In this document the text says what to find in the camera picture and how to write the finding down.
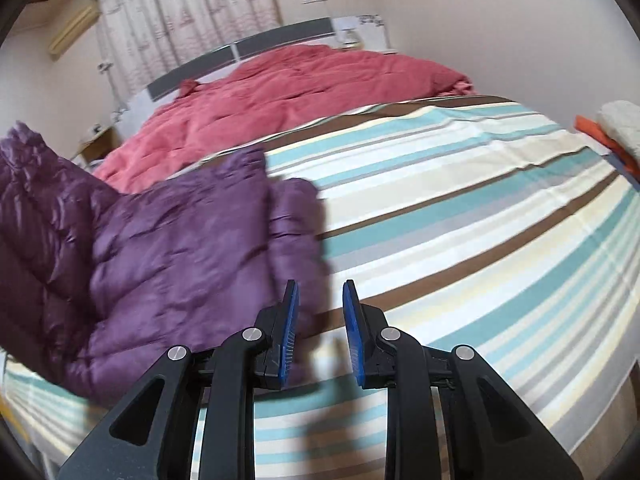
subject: wooden floor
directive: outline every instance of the wooden floor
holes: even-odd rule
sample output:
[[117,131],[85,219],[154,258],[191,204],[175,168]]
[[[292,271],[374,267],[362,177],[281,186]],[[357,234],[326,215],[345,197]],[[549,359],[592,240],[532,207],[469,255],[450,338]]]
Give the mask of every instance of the wooden floor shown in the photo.
[[629,378],[591,434],[572,454],[584,480],[595,480],[622,448],[640,418],[640,368]]

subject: pink blanket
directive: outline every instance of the pink blanket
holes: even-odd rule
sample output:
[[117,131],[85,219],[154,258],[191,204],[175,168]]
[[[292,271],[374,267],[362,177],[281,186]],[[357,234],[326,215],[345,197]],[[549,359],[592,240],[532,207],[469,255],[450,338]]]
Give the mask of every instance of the pink blanket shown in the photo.
[[469,94],[465,75],[433,61],[328,46],[287,46],[228,77],[185,82],[95,172],[121,192],[140,192],[203,156],[369,104]]

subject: purple puffer jacket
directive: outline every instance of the purple puffer jacket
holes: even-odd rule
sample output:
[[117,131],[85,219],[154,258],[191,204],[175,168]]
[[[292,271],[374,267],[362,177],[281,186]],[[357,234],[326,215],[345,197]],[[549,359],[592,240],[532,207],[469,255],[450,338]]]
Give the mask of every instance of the purple puffer jacket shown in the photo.
[[79,396],[109,406],[172,345],[219,345],[288,279],[313,330],[321,205],[305,180],[270,181],[259,150],[120,195],[18,123],[0,190],[0,346]]

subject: wooden nightstand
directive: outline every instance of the wooden nightstand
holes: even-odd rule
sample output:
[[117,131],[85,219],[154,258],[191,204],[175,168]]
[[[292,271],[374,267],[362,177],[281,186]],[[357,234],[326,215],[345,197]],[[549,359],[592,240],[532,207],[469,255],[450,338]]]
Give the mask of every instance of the wooden nightstand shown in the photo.
[[116,130],[109,126],[96,133],[91,140],[81,144],[74,158],[79,155],[89,165],[94,160],[104,158],[120,145],[120,137]]

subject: triangular cutout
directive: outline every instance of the triangular cutout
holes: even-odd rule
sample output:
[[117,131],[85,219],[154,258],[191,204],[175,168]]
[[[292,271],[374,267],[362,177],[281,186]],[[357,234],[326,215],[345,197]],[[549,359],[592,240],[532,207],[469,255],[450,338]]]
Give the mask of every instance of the triangular cutout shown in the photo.
[[111,425],[111,436],[136,446],[144,446],[151,432],[163,388],[164,379],[155,378],[151,381]]
[[478,379],[478,388],[496,442],[504,444],[529,433],[530,425],[522,414],[486,378]]

